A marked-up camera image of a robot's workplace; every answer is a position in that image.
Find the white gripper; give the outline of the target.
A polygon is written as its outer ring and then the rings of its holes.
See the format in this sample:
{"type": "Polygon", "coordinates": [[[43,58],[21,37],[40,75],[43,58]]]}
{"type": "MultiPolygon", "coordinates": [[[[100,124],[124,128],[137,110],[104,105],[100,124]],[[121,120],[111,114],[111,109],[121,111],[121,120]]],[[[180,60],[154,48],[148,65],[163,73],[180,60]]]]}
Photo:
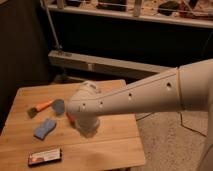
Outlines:
{"type": "Polygon", "coordinates": [[[99,128],[100,120],[97,117],[81,117],[75,120],[75,128],[85,138],[93,137],[99,128]]]}

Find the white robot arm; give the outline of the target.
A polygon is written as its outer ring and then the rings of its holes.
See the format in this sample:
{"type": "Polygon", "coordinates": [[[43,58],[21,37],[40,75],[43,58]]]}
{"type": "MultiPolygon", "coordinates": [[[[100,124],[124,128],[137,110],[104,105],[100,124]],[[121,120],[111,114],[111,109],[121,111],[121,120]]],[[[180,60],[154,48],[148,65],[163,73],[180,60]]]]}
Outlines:
{"type": "Polygon", "coordinates": [[[208,113],[197,171],[213,171],[213,59],[176,67],[107,93],[86,81],[67,103],[67,113],[85,136],[97,130],[100,116],[184,110],[208,113]]]}

